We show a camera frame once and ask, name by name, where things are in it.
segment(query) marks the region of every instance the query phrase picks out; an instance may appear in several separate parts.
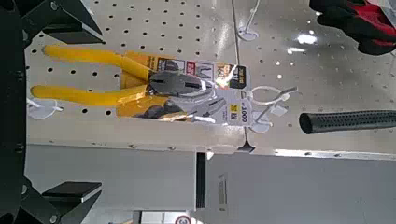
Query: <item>black rubber grip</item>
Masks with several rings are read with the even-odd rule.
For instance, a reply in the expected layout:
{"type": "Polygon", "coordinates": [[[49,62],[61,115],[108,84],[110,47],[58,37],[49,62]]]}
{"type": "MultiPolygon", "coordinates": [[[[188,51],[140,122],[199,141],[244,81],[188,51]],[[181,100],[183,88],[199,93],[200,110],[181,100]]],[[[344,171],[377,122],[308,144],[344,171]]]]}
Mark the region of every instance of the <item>black rubber grip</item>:
{"type": "Polygon", "coordinates": [[[373,110],[300,116],[300,127],[307,133],[384,129],[396,126],[396,111],[373,110]]]}

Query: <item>white pegboard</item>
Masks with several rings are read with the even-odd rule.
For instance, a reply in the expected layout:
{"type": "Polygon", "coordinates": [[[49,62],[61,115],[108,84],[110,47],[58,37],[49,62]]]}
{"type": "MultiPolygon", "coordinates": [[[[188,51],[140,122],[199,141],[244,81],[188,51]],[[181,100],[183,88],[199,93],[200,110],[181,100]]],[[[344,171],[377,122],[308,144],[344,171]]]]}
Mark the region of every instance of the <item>white pegboard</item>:
{"type": "MultiPolygon", "coordinates": [[[[392,129],[305,135],[298,124],[302,112],[395,109],[393,57],[359,53],[356,42],[341,31],[316,23],[318,14],[308,7],[308,0],[262,0],[251,26],[260,37],[235,45],[233,28],[246,23],[255,2],[234,0],[234,24],[231,0],[89,0],[106,41],[93,47],[226,63],[237,63],[239,56],[240,64],[249,67],[253,87],[298,86],[299,92],[287,101],[289,113],[272,116],[275,126],[268,133],[248,133],[250,144],[256,147],[254,154],[394,160],[392,129]],[[300,44],[297,37],[301,34],[314,35],[316,43],[300,44]],[[305,52],[290,54],[289,48],[305,52]]],[[[45,57],[40,49],[54,42],[38,36],[26,50],[29,85],[66,85],[87,91],[119,88],[118,68],[45,57]]],[[[62,114],[43,121],[28,120],[30,143],[154,150],[212,148],[217,153],[233,153],[245,143],[240,128],[118,119],[113,108],[65,102],[61,106],[62,114]]]]}
{"type": "MultiPolygon", "coordinates": [[[[173,55],[189,60],[236,63],[231,2],[174,0],[85,1],[111,49],[173,55]]],[[[120,69],[112,66],[56,62],[41,52],[57,40],[38,35],[26,50],[28,88],[71,86],[87,91],[120,88],[120,69]]],[[[28,143],[75,147],[149,150],[212,149],[233,153],[245,143],[242,128],[117,118],[115,108],[60,102],[64,112],[45,120],[28,119],[28,143]]]]}
{"type": "MultiPolygon", "coordinates": [[[[255,2],[235,1],[239,25],[246,22],[255,2]]],[[[298,118],[303,112],[396,108],[393,57],[359,53],[357,43],[342,31],[317,24],[318,13],[308,3],[262,1],[251,26],[260,37],[240,42],[241,64],[249,67],[253,87],[299,87],[287,101],[289,113],[271,117],[275,126],[268,133],[248,134],[250,144],[257,147],[253,153],[395,160],[392,129],[313,135],[301,131],[298,118]],[[297,38],[303,34],[315,36],[316,43],[300,44],[297,38]],[[305,52],[290,54],[290,48],[305,52]]]]}

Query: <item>plier jaw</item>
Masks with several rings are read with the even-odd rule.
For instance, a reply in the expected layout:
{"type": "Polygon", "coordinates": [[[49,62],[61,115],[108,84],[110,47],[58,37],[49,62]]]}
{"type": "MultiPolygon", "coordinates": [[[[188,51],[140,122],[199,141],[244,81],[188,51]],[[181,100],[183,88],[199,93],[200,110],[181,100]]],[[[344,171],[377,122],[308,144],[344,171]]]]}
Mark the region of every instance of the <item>plier jaw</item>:
{"type": "Polygon", "coordinates": [[[162,71],[152,75],[148,84],[158,95],[188,97],[210,93],[213,85],[198,77],[162,71]]]}

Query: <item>yellow plier handle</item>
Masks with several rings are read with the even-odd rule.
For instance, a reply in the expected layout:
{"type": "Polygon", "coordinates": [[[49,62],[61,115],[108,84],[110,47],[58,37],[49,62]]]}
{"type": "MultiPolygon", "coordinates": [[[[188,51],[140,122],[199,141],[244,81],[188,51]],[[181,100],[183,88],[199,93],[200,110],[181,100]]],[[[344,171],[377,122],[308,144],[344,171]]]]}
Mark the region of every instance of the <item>yellow plier handle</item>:
{"type": "Polygon", "coordinates": [[[53,58],[69,62],[103,63],[115,65],[134,77],[149,80],[150,69],[128,57],[110,50],[61,47],[47,45],[43,52],[53,58]]]}
{"type": "Polygon", "coordinates": [[[34,86],[31,92],[37,98],[64,100],[83,105],[121,105],[144,98],[146,88],[147,85],[142,85],[120,91],[96,93],[68,87],[34,86]]]}
{"type": "MultiPolygon", "coordinates": [[[[151,72],[146,66],[109,50],[47,45],[43,51],[50,57],[69,62],[115,65],[146,83],[151,72]]],[[[145,97],[147,88],[148,85],[142,85],[121,91],[96,93],[60,86],[34,86],[31,93],[37,98],[71,101],[84,105],[120,105],[145,97]]]]}

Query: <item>black glove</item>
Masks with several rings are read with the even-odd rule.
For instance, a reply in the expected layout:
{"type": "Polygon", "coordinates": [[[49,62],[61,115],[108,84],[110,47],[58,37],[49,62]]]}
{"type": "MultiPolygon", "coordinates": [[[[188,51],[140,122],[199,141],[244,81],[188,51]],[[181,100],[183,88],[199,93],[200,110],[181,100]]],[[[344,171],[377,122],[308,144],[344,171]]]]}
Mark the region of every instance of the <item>black glove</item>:
{"type": "Polygon", "coordinates": [[[364,0],[311,0],[309,6],[323,13],[319,24],[343,30],[359,42],[363,53],[381,55],[396,49],[396,30],[377,5],[364,0]]]}

